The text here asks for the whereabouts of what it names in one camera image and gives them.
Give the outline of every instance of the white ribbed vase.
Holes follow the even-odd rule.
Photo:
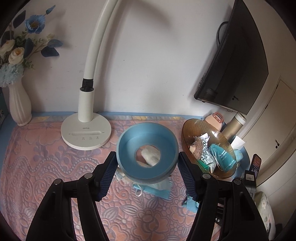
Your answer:
[[[13,120],[18,126],[24,126],[32,119],[32,106],[27,92],[19,81],[9,85],[9,109]]]

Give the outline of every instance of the white rose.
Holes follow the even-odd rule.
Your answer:
[[[10,65],[21,64],[24,61],[24,48],[14,49],[8,57]]]
[[[3,58],[6,52],[12,50],[13,46],[15,45],[15,40],[7,40],[2,47],[0,48],[0,57]]]

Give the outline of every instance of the blue plate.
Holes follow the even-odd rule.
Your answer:
[[[160,151],[153,167],[142,167],[136,161],[137,150],[152,145]],[[154,184],[168,177],[176,167],[179,146],[173,132],[163,125],[145,122],[126,129],[117,143],[117,162],[123,173],[141,184]]]

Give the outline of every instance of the black cable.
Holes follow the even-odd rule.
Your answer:
[[[224,25],[224,24],[227,24],[228,21],[225,21],[223,23],[220,24],[219,28],[218,28],[218,32],[217,32],[217,40],[218,40],[218,43],[220,44],[220,29],[221,27]]]

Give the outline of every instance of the gold thermos bottle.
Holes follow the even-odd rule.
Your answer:
[[[230,141],[246,123],[246,118],[241,113],[236,113],[232,120],[227,124],[222,134]]]

